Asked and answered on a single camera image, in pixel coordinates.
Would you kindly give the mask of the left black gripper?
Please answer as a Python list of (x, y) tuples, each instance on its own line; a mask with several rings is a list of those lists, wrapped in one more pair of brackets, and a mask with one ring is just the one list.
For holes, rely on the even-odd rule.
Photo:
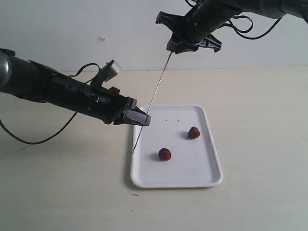
[(106, 124), (149, 126), (151, 116), (119, 89), (95, 88), (61, 73), (47, 75), (47, 102), (97, 118)]

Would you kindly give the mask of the left black Piper robot arm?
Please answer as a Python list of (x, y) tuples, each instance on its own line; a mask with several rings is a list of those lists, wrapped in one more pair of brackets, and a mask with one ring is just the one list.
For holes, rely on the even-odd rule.
[(15, 56), (15, 51), (0, 51), (0, 91), (17, 98), (53, 105), (97, 118), (106, 124), (148, 126), (151, 117), (137, 107), (136, 99), (125, 97), (104, 82), (120, 72), (111, 60), (99, 69), (90, 84), (80, 82), (50, 67)]

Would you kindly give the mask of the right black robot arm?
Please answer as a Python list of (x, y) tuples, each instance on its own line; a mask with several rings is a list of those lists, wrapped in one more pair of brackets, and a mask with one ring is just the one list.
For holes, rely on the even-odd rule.
[(172, 31), (167, 50), (175, 54), (196, 52), (199, 48), (221, 50), (221, 42), (213, 32), (228, 26), (244, 37), (231, 22), (231, 18), (243, 18), (244, 12), (258, 14), (267, 18), (281, 20), (286, 14), (308, 19), (306, 0), (197, 0), (184, 15), (160, 12), (156, 24), (163, 24)]

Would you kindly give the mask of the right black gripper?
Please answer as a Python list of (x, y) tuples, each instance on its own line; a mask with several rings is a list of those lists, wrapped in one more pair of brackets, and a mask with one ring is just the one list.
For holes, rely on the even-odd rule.
[(236, 15), (236, 8), (222, 0), (198, 1), (184, 16), (161, 11), (156, 24), (172, 31), (166, 50), (176, 47), (175, 54), (196, 52), (199, 48), (221, 50), (222, 43), (212, 33)]

